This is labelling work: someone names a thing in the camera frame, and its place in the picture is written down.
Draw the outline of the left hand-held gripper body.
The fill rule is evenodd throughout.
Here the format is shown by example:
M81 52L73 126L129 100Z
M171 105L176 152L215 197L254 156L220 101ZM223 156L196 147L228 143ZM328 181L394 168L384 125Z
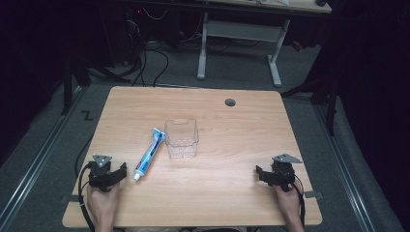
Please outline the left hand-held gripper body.
M110 183L110 167L112 156L96 155L92 156L90 161L89 185L98 188L102 192L110 192L112 184Z

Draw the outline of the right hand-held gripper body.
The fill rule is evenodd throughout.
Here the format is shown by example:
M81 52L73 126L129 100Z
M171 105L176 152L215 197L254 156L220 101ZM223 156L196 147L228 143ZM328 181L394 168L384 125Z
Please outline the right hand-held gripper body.
M288 154L273 157L273 161L269 186L279 186L284 192L290 191L289 186L295 182L295 170L292 164L303 161Z

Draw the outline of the blue and white toothpaste tube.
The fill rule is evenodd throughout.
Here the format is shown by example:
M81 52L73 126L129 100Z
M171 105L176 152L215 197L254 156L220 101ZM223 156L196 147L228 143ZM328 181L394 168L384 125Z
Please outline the blue and white toothpaste tube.
M133 178L136 181L138 181L141 177L143 177L147 173L158 148L163 143L165 138L166 138L166 135L163 131L158 130L158 129L153 129L152 141L147 151L144 153L138 165L134 169Z

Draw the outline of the clear plastic container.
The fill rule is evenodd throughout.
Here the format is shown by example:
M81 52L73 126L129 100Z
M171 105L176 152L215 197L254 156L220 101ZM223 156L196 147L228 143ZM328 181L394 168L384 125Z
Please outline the clear plastic container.
M199 135L195 119L167 120L164 129L165 145L171 159L196 156Z

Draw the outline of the person's left hand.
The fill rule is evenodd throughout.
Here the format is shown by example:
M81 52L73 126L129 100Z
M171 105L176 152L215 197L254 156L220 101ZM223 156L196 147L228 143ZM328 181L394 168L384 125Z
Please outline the person's left hand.
M113 221L118 206L119 185L104 192L91 186L87 189L87 204L97 222Z

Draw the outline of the person's right hand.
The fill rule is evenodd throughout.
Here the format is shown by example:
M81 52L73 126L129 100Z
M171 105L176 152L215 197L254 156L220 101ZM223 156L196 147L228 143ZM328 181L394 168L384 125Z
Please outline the person's right hand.
M274 186L278 197L278 206L286 219L300 217L300 198L298 191L301 189L297 183L289 186L290 191L284 191L280 186Z

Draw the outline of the black metal stand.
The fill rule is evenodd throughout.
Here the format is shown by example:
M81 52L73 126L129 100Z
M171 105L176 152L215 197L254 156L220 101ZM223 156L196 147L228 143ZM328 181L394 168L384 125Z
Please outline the black metal stand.
M81 87L88 88L91 85L91 77L88 73L93 69L105 77L118 82L128 82L123 74L114 73L103 66L93 63L91 60L79 56L78 54L69 54L64 63L64 101L62 114L67 115L73 106L73 79Z
M280 95L283 98L289 98L297 93L312 91L312 95L310 97L310 102L312 104L321 104L325 102L328 105L325 125L328 133L331 136L334 136L334 119L335 114L337 113L336 103L339 79L340 64L333 64L321 77L305 81L303 84L283 92Z

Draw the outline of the desk with white metal legs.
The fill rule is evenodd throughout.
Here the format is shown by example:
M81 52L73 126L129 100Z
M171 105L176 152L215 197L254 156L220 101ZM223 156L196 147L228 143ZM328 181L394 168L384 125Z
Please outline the desk with white metal legs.
M286 13L330 14L331 6L327 0L206 0L205 5L211 3L225 3L228 6L256 7L260 10L281 10ZM208 14L203 15L201 50L199 54L197 78L204 79L207 62L207 40L209 37L238 39L273 43L273 53L267 56L273 83L281 86L278 73L277 59L283 41L287 34L290 19L286 17L281 25L268 23L240 22L234 19L209 19Z

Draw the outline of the metal floor rail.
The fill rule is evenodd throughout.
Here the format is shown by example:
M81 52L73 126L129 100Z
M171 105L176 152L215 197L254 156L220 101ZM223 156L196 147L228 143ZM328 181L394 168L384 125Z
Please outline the metal floor rail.
M35 117L28 131L0 167L0 232L7 232L26 196L42 172L51 150L71 115L73 108L86 92L85 87L75 87L65 109L63 88Z
M353 177L348 170L346 162L342 156L341 150L336 139L329 133L326 125L326 116L321 106L314 105L313 110L318 118L322 131L324 131L327 141L331 147L331 154L335 160L337 173L342 182L343 188L347 194L350 205L354 211L356 219L360 224L362 232L376 232L374 223L372 222L367 211L364 199L355 185Z

